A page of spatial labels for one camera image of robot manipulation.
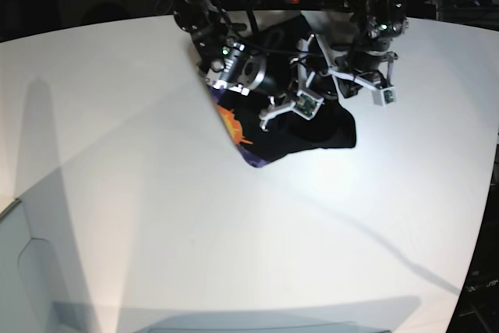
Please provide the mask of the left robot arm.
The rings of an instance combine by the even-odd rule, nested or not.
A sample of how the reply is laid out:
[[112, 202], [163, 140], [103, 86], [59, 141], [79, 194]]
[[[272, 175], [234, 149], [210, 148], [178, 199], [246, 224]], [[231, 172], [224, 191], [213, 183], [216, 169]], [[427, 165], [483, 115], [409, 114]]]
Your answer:
[[355, 0], [352, 9], [357, 34], [344, 51], [331, 48], [331, 75], [343, 97], [366, 88], [374, 103], [384, 107], [395, 102], [391, 75], [398, 56], [390, 46], [408, 27], [406, 0]]

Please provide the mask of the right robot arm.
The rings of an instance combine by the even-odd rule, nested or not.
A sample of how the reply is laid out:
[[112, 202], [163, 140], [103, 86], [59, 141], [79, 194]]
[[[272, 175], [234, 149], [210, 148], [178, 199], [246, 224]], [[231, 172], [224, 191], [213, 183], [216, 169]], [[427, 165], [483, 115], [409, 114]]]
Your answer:
[[314, 35], [303, 16], [259, 30], [249, 14], [251, 35], [233, 23], [221, 0], [172, 0], [177, 25], [189, 33], [200, 55], [198, 69], [217, 94], [238, 94], [242, 106], [267, 100], [257, 110], [261, 129], [278, 116], [292, 113], [313, 120], [326, 101], [317, 91], [318, 73], [307, 60]]

